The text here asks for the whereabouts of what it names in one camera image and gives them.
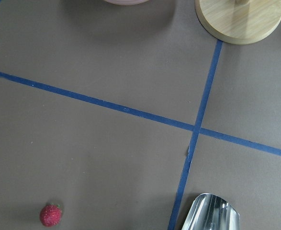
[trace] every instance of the gray surface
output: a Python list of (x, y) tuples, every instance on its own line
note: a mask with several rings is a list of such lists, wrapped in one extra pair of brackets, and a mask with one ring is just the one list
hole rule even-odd
[[(215, 44), (190, 0), (0, 3), (0, 71), (189, 124)], [(223, 44), (202, 126), (281, 149), (281, 23)], [(47, 201), (64, 207), (55, 229), (165, 230), (190, 137), (0, 79), (0, 230), (44, 229)], [(202, 192), (242, 230), (281, 229), (281, 157), (200, 135), (177, 229)]]
[(200, 135), (180, 223), (198, 194), (213, 193), (240, 214), (241, 230), (281, 229), (281, 157)]
[(281, 23), (258, 43), (224, 44), (202, 126), (281, 149)]
[(0, 229), (166, 229), (190, 136), (0, 79)]
[(0, 71), (187, 123), (214, 46), (192, 1), (0, 3)]

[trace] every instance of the metal scoop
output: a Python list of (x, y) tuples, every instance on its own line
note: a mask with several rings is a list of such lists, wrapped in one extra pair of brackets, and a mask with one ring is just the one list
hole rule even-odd
[(182, 230), (239, 230), (239, 213), (222, 198), (204, 193), (190, 208)]

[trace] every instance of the strawberry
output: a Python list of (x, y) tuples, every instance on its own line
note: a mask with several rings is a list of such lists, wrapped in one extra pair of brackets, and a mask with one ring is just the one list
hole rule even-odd
[(62, 210), (55, 205), (47, 205), (40, 211), (40, 221), (46, 227), (52, 227), (59, 223)]

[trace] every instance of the wooden stand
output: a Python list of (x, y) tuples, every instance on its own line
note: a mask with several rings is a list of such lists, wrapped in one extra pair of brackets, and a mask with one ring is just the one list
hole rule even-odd
[(203, 27), (232, 44), (258, 42), (281, 21), (281, 0), (195, 0)]

